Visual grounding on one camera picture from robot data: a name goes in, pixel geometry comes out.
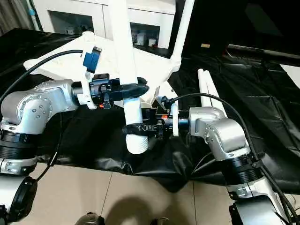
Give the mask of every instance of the black plastic sheet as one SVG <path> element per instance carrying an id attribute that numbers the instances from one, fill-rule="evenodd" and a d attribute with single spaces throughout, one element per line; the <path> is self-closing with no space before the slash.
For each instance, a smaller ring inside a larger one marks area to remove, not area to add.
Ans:
<path id="1" fill-rule="evenodd" d="M 0 37 L 0 93 L 25 72 L 24 61 L 38 58 L 76 37 L 29 30 L 13 30 Z M 146 50 L 160 55 L 164 52 Z M 179 72 L 169 79 L 178 95 L 199 92 L 199 68 L 210 71 L 220 97 L 241 113 L 256 150 L 280 187 L 300 194 L 300 91 L 284 70 L 276 64 L 190 56 L 182 60 Z M 15 90 L 27 90 L 45 80 L 49 78 L 31 75 Z M 180 101 L 184 110 L 200 105 L 198 98 Z M 132 155 L 126 149 L 121 131 L 125 125 L 122 108 L 89 110 L 81 106 L 75 112 L 63 113 L 62 119 L 64 133 L 58 164 L 148 176 L 171 192 L 178 191 L 189 180 L 225 183 L 217 163 L 199 170 L 198 162 L 210 150 L 203 140 L 189 137 L 186 132 L 156 142 L 141 155 Z M 59 133 L 60 116 L 56 115 L 41 136 L 40 162 L 47 162 L 52 155 Z M 211 159 L 212 156 L 207 156 L 203 162 Z"/>

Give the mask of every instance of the white cabinet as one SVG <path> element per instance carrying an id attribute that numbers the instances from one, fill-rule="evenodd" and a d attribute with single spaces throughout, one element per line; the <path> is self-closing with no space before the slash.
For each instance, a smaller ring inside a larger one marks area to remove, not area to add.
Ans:
<path id="1" fill-rule="evenodd" d="M 80 34 L 90 30 L 113 40 L 109 0 L 33 0 L 46 32 Z M 127 0 L 134 44 L 168 48 L 175 0 Z"/>
<path id="2" fill-rule="evenodd" d="M 103 15 L 106 38 L 113 40 L 108 6 L 103 6 Z M 174 15 L 129 8 L 128 17 L 133 39 L 137 39 L 135 36 L 141 34 L 144 44 L 148 44 L 151 38 L 157 40 L 158 47 L 169 47 Z"/>
<path id="3" fill-rule="evenodd" d="M 44 31 L 72 34 L 80 33 L 80 27 L 85 27 L 105 38 L 103 10 L 100 4 L 71 0 L 33 2 Z"/>

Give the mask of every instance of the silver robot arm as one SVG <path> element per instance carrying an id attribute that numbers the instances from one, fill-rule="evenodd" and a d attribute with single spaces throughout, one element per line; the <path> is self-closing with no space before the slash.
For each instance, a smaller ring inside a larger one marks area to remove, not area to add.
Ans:
<path id="1" fill-rule="evenodd" d="M 242 127 L 214 107 L 194 107 L 189 111 L 192 136 L 202 137 L 220 164 L 229 196 L 236 200 L 230 213 L 245 225 L 284 225 L 276 215 L 286 216 L 268 180 L 252 163 Z"/>
<path id="2" fill-rule="evenodd" d="M 29 214 L 38 187 L 29 176 L 37 164 L 38 136 L 52 116 L 78 108 L 72 84 L 70 79 L 47 81 L 4 99 L 0 124 L 0 224 Z"/>

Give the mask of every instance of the glass cabinet door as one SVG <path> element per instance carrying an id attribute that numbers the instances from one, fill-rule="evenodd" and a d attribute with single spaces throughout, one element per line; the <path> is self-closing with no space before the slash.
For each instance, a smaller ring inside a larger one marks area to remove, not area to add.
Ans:
<path id="1" fill-rule="evenodd" d="M 55 33 L 82 34 L 94 32 L 93 19 L 89 15 L 48 11 Z"/>
<path id="2" fill-rule="evenodd" d="M 134 45 L 158 46 L 160 27 L 131 22 L 130 28 Z"/>
<path id="3" fill-rule="evenodd" d="M 43 30 L 62 34 L 93 31 L 105 38 L 101 4 L 72 0 L 33 0 Z"/>

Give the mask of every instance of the black cable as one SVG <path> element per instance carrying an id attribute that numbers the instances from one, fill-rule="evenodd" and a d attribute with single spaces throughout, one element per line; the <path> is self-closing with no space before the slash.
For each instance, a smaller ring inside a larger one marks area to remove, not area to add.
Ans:
<path id="1" fill-rule="evenodd" d="M 287 207 L 289 208 L 289 210 L 291 211 L 293 217 L 295 218 L 296 225 L 300 225 L 296 211 L 294 210 L 290 201 L 286 198 L 285 194 L 280 190 L 280 187 L 278 186 L 278 184 L 272 177 L 272 175 L 269 172 L 269 170 L 267 169 L 267 167 L 265 165 L 262 165 L 261 170 L 264 173 L 264 175 L 267 177 L 267 179 L 269 180 L 269 182 L 271 183 L 271 185 L 273 186 L 275 191 L 278 193 L 279 197 L 281 197 L 283 199 L 284 202 L 282 202 L 282 204 L 286 204 Z"/>
<path id="2" fill-rule="evenodd" d="M 295 205 L 294 205 L 294 209 L 295 209 L 295 207 L 296 207 L 296 198 L 295 198 L 295 196 L 294 195 L 291 195 L 292 196 L 292 198 L 294 199 L 294 201 L 295 201 Z"/>
<path id="3" fill-rule="evenodd" d="M 285 200 L 283 199 L 282 196 L 279 196 L 279 198 L 280 198 L 281 203 L 285 202 Z M 289 212 L 289 209 L 288 209 L 287 205 L 286 204 L 282 204 L 282 208 L 283 208 L 285 214 L 289 215 L 290 212 Z M 291 216 L 289 216 L 289 217 L 287 216 L 287 220 L 289 221 L 289 224 L 293 224 Z"/>
<path id="4" fill-rule="evenodd" d="M 16 79 L 10 86 L 9 88 L 6 89 L 6 91 L 1 95 L 0 97 L 0 105 L 3 102 L 3 99 L 12 91 L 12 89 L 21 81 L 23 80 L 25 77 L 27 77 L 30 73 L 32 73 L 35 69 L 37 69 L 38 67 L 40 67 L 41 65 L 45 64 L 46 62 L 55 59 L 59 56 L 62 55 L 67 55 L 67 54 L 73 54 L 73 53 L 82 53 L 82 50 L 67 50 L 64 52 L 59 52 L 57 54 L 54 54 L 52 56 L 49 56 L 48 58 L 40 61 L 39 63 L 37 63 L 36 65 L 34 65 L 33 67 L 31 67 L 30 69 L 28 69 L 25 73 L 23 73 L 18 79 Z M 49 170 L 49 168 L 51 166 L 54 165 L 57 155 L 58 155 L 58 150 L 60 148 L 60 143 L 61 143 L 61 139 L 62 139 L 62 115 L 60 114 L 60 137 L 59 137 L 59 142 L 56 146 L 56 151 L 54 153 L 54 155 L 51 157 L 51 159 L 48 162 L 47 167 L 45 168 L 45 170 L 41 173 L 41 175 L 36 179 L 36 182 L 38 182 L 39 180 L 42 179 L 42 177 L 46 174 L 46 172 Z"/>
<path id="5" fill-rule="evenodd" d="M 289 225 L 290 223 L 288 223 L 278 212 L 275 212 L 275 214 L 286 224 Z"/>
<path id="6" fill-rule="evenodd" d="M 218 100 L 218 101 L 222 102 L 223 104 L 227 105 L 228 107 L 230 107 L 232 109 L 232 111 L 237 115 L 237 117 L 239 118 L 239 120 L 240 120 L 240 122 L 242 124 L 242 127 L 243 127 L 244 132 L 245 132 L 246 139 L 248 140 L 249 147 L 250 147 L 250 149 L 252 151 L 252 154 L 253 154 L 255 160 L 259 161 L 259 158 L 258 158 L 257 153 L 255 151 L 253 142 L 252 142 L 252 140 L 250 138 L 250 133 L 249 133 L 249 131 L 247 129 L 246 123 L 244 122 L 244 120 L 243 120 L 242 116 L 239 114 L 239 112 L 231 104 L 229 104 L 225 100 L 223 100 L 223 99 L 221 99 L 221 98 L 219 98 L 217 96 L 214 96 L 214 95 L 211 95 L 211 94 L 207 94 L 207 93 L 192 93 L 192 94 L 182 95 L 182 96 L 179 96 L 179 97 L 176 97 L 176 98 L 171 98 L 168 103 L 170 105 L 172 105 L 173 103 L 175 103 L 179 99 L 186 98 L 186 97 L 197 97 L 197 96 L 204 96 L 204 97 L 209 97 L 209 98 Z M 278 192 L 278 195 L 279 195 L 279 197 L 281 199 L 281 203 L 283 205 L 285 213 L 286 213 L 286 208 L 288 207 L 288 209 L 291 211 L 292 215 L 295 217 L 296 225 L 300 225 L 300 222 L 299 222 L 299 220 L 297 218 L 297 214 L 296 214 L 293 206 L 288 201 L 288 199 L 283 194 L 283 192 L 280 190 L 280 187 L 276 183 L 275 179 L 273 178 L 273 176 L 270 173 L 270 171 L 268 170 L 268 168 L 265 165 L 262 165 L 261 170 L 264 173 L 264 175 L 267 177 L 267 179 L 269 180 L 269 182 L 271 183 L 271 185 L 273 186 L 273 188 L 276 190 L 276 192 Z M 290 221 L 290 216 L 289 216 L 288 213 L 286 213 L 286 217 L 289 218 L 289 221 Z"/>
<path id="7" fill-rule="evenodd" d="M 59 56 L 62 55 L 66 55 L 66 54 L 72 54 L 72 53 L 82 53 L 82 50 L 68 50 L 68 51 L 64 51 L 64 52 L 60 52 L 57 54 L 54 54 L 52 56 L 49 56 L 48 58 L 40 61 L 39 63 L 37 63 L 36 65 L 34 65 L 33 67 L 31 67 L 29 70 L 27 70 L 25 73 L 23 73 L 18 79 L 16 79 L 10 86 L 9 88 L 6 89 L 6 91 L 1 95 L 0 97 L 0 105 L 2 104 L 3 99 L 6 97 L 6 95 L 8 95 L 12 89 L 21 81 L 23 80 L 25 77 L 27 77 L 31 72 L 33 72 L 35 69 L 37 69 L 38 67 L 40 67 L 41 65 L 45 64 L 46 62 L 55 59 Z"/>
<path id="8" fill-rule="evenodd" d="M 296 208 L 296 209 L 295 209 L 295 212 L 296 212 L 297 210 L 300 210 L 300 207 Z M 292 214 L 291 214 L 290 216 L 292 216 Z M 293 219 L 293 218 L 291 218 L 291 220 L 292 220 L 292 219 Z"/>
<path id="9" fill-rule="evenodd" d="M 202 166 L 200 166 L 197 171 L 203 170 L 206 167 L 208 167 L 209 165 L 213 164 L 214 162 L 216 162 L 216 159 L 212 159 L 211 161 L 208 161 L 207 163 L 204 163 Z"/>
<path id="10" fill-rule="evenodd" d="M 39 182 L 42 177 L 47 173 L 47 171 L 50 169 L 51 166 L 54 166 L 57 156 L 58 156 L 58 152 L 60 149 L 60 144 L 61 144 L 61 140 L 62 140 L 62 135 L 63 135 L 63 129 L 62 129 L 62 113 L 60 113 L 60 137 L 59 140 L 57 142 L 56 148 L 55 148 L 55 152 L 52 155 L 52 157 L 50 157 L 48 163 L 47 163 L 47 167 L 44 169 L 44 171 L 39 175 L 39 177 L 36 179 L 36 182 Z"/>
<path id="11" fill-rule="evenodd" d="M 194 173 L 195 170 L 197 169 L 197 167 L 201 164 L 201 162 L 203 162 L 204 159 L 205 159 L 207 156 L 210 156 L 210 155 L 212 155 L 212 152 L 209 152 L 209 153 L 207 153 L 205 156 L 203 156 L 203 157 L 200 159 L 200 161 L 198 162 L 198 164 L 196 165 L 196 167 L 195 167 L 195 169 L 193 170 L 192 173 Z"/>

